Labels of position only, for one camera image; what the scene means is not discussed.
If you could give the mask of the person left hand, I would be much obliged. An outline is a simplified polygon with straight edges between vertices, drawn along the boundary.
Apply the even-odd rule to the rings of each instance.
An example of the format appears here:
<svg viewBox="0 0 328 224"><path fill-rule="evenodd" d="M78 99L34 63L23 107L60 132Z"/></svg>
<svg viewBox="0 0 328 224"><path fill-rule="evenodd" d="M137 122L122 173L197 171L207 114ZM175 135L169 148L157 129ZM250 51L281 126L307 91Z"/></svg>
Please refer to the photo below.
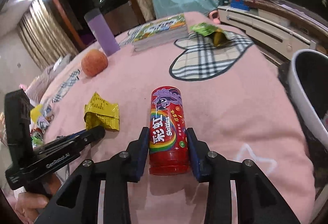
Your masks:
<svg viewBox="0 0 328 224"><path fill-rule="evenodd" d="M46 178L46 189L52 196L61 187L59 178L52 174ZM45 208L49 203L49 198L36 193L21 192L18 194L15 212L23 223L34 223L39 216L38 210Z"/></svg>

